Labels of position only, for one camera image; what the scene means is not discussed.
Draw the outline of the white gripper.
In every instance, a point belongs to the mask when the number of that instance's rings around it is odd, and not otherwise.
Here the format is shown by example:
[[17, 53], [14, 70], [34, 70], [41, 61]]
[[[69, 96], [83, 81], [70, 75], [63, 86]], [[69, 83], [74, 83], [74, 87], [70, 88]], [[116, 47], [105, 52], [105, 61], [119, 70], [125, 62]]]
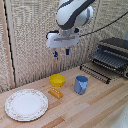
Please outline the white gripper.
[[[62, 36], [59, 33], [49, 33], [47, 35], [46, 46], [50, 49], [59, 47], [76, 45], [79, 42], [79, 35], [77, 33], [70, 36]], [[70, 54], [70, 49], [66, 49], [66, 55]], [[58, 52], [54, 51], [54, 58], [58, 59]]]

